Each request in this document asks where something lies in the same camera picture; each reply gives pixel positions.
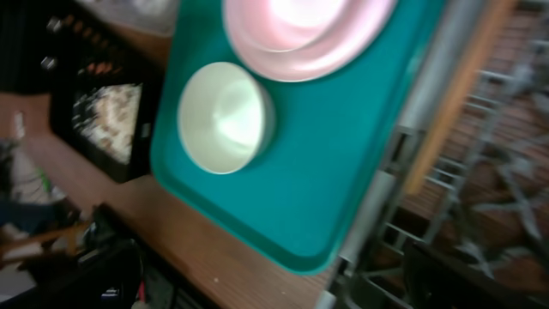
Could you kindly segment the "white bowl with food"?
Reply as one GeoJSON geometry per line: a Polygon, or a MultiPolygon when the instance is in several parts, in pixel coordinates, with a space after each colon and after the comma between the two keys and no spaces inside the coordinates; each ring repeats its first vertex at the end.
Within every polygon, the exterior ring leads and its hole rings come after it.
{"type": "Polygon", "coordinates": [[[203,171],[235,173],[261,155],[275,134],[270,95],[244,68],[207,64],[186,82],[178,111],[178,137],[203,171]]]}

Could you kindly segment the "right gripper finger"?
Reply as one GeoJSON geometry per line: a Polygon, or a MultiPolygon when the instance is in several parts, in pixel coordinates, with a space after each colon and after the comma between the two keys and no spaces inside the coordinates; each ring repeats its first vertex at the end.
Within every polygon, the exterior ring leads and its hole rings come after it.
{"type": "Polygon", "coordinates": [[[404,251],[404,282],[414,308],[528,309],[532,301],[422,243],[404,251]]]}

